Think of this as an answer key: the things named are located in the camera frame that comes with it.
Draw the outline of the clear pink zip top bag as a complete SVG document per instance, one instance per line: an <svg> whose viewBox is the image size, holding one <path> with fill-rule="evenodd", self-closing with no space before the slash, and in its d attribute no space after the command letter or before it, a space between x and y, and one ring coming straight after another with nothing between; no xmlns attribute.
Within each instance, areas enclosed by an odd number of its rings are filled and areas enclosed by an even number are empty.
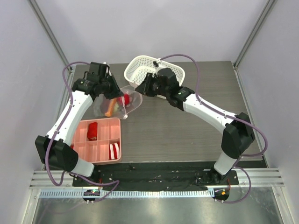
<svg viewBox="0 0 299 224"><path fill-rule="evenodd" d="M142 95L130 85L121 88L122 97L107 99L101 94L93 103L93 114L96 117L126 119L128 114L142 104Z"/></svg>

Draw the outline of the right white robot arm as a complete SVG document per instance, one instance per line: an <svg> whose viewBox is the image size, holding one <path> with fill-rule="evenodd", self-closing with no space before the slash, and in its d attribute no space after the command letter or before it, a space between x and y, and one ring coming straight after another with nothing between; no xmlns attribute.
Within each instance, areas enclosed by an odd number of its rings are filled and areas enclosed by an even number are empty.
<svg viewBox="0 0 299 224"><path fill-rule="evenodd" d="M190 88L180 86L175 73L169 68L161 69L156 74L147 73L135 91L147 97L163 96L171 106L199 117L222 134L222 153L211 169L211 179L216 184L227 180L228 172L237 159L255 140L247 114L221 111L200 99Z"/></svg>

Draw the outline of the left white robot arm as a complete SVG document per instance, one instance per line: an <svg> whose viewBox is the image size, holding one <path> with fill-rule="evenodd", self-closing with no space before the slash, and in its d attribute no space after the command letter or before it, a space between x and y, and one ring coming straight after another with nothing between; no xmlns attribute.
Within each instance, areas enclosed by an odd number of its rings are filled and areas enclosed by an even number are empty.
<svg viewBox="0 0 299 224"><path fill-rule="evenodd" d="M41 162L47 169L83 175L89 186L95 186L100 175L94 171L92 163L81 159L71 148L71 141L83 115L99 95L107 99L123 96L111 72L102 75L89 72L85 79L77 79L71 88L69 103L55 125L45 136L39 135L35 140Z"/></svg>

